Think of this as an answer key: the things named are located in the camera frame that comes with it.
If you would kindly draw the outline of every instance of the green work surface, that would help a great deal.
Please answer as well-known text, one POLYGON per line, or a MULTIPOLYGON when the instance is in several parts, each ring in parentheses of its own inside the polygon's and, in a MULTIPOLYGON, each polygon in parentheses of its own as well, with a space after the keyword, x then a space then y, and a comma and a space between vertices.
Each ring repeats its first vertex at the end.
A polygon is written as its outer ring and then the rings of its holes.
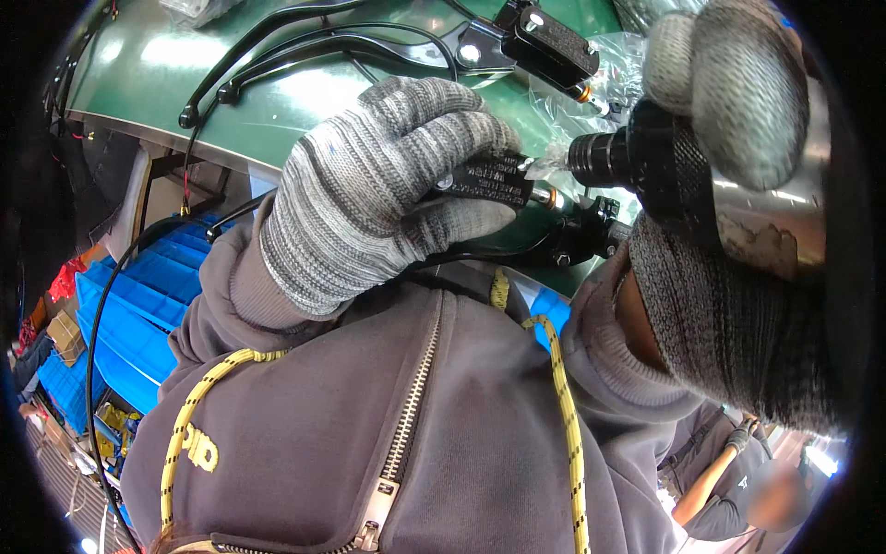
MULTIPOLYGON (((474 12, 493 17, 503 0, 464 0, 474 12)), ((215 62, 269 12, 292 0, 244 0, 219 19, 198 29, 176 25, 157 0, 119 0, 117 20, 105 22, 83 53, 71 87, 69 108, 73 116, 97 116, 117 121, 120 130, 138 131, 140 137, 161 144, 180 144, 190 131, 178 126, 178 114, 191 92, 215 62)), ((620 30, 608 0, 542 3, 542 8, 583 36, 620 30)), ((464 18, 443 0, 370 0, 350 12, 329 17, 330 23, 383 20, 404 23, 443 35, 464 18)), ((318 28, 320 20, 307 20, 287 26, 260 44, 262 51, 285 38, 318 28)), ((420 36, 379 29, 401 42, 424 42, 420 36)), ((422 76, 412 66, 380 67, 365 61, 379 77, 389 73, 422 76)), ((479 78, 465 78, 476 85, 479 78)), ((236 158, 235 169, 279 172, 292 145, 319 121, 353 104, 369 86, 343 54, 310 60, 295 66, 279 79, 257 82, 244 89, 237 106, 215 109, 201 131, 195 154, 216 161, 236 158)), ((523 138, 523 152, 530 156, 544 153, 551 130, 530 107, 525 74, 517 72, 477 89, 492 112, 513 126, 523 138)), ((527 208, 493 244, 522 243, 544 229, 545 215, 527 208)), ((539 274, 546 285, 571 296, 587 274, 588 264, 539 274)))

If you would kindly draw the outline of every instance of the zipper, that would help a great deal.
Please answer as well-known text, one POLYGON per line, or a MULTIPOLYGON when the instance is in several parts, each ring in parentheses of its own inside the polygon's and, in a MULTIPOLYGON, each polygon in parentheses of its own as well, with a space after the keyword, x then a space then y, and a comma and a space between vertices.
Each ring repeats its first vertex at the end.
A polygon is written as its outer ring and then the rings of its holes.
MULTIPOLYGON (((412 442, 415 438, 416 420, 424 398, 424 388, 431 373, 431 365, 434 354, 437 352, 437 341, 440 333, 440 320, 442 319, 442 306, 439 308, 434 328, 431 332, 431 340, 424 350, 421 361, 418 364, 416 375, 412 378, 409 392, 403 408, 400 410, 400 418, 397 420, 397 429, 394 431, 391 447, 388 449, 385 465, 376 479, 376 484, 369 496, 369 503, 361 518, 360 530, 354 539, 345 546, 323 552, 322 554, 346 554, 357 550, 375 552, 378 551, 378 538, 381 535, 385 521, 391 513, 393 501, 400 491, 400 483, 406 471, 409 454, 412 450, 412 442)), ((275 554, 263 550, 252 550, 233 546, 231 544, 215 544, 219 552, 231 554, 275 554)))

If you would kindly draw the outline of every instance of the metal zipper teeth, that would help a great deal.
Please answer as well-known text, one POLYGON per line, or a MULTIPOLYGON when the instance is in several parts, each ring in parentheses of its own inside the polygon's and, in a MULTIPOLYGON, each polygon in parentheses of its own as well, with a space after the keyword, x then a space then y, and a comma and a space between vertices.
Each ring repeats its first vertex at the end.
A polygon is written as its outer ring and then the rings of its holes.
POLYGON ((397 430, 393 434, 391 449, 388 450, 385 466, 382 468, 381 477, 384 479, 396 481, 397 471, 403 463, 403 453, 409 444, 412 433, 415 431, 413 427, 418 415, 418 407, 424 394, 424 385, 428 380, 428 373, 431 371, 434 352, 437 350, 439 330, 440 317, 438 316, 434 324, 434 331, 431 334, 431 341, 428 343, 422 361, 418 365, 418 372, 412 380, 412 386, 409 388, 409 394, 406 397, 406 402, 403 404, 403 411, 400 413, 400 420, 397 422, 397 430))
MULTIPOLYGON (((253 550, 240 546, 233 546, 231 544, 215 544, 214 546, 215 549, 219 552, 229 552, 231 554, 276 554, 275 552, 268 552, 266 550, 253 550)), ((324 552, 323 554, 346 554, 346 552, 351 552, 353 550, 356 550, 356 548, 357 545, 354 544, 354 541, 351 541, 340 549, 324 552)))

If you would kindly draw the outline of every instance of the corrugated metal shutter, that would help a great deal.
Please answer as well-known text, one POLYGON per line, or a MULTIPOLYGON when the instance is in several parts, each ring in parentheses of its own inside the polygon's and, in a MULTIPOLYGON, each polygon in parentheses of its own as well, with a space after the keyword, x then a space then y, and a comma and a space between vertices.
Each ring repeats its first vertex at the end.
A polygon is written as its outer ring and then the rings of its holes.
MULTIPOLYGON (((98 543, 106 506, 101 485, 70 467, 55 445, 30 420, 26 422, 26 429, 40 468, 40 481, 55 502, 59 517, 72 510, 66 520, 74 527, 74 534, 78 539, 90 538, 98 543)), ((125 532, 119 529, 121 525, 124 523, 117 523, 113 513, 109 512, 105 522, 106 553, 130 547, 125 532)))

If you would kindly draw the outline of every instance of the gray t-shirt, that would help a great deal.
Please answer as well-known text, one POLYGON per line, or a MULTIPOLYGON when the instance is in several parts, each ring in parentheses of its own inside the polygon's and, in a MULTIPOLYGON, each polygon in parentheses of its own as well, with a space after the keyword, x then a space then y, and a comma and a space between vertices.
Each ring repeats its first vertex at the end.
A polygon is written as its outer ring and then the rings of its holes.
MULTIPOLYGON (((678 423, 668 457, 680 451, 688 437, 697 434, 702 425, 710 427, 709 432, 673 468, 674 485, 681 494, 685 494, 723 452, 729 434, 740 423, 740 417, 724 413, 718 404, 706 402, 678 423)), ((741 515, 741 507, 748 500, 745 491, 757 468, 770 459, 766 437, 762 431, 754 432, 747 448, 735 457, 714 485, 707 504, 683 526, 688 535, 702 541, 725 541, 744 533, 748 528, 748 522, 741 515)))

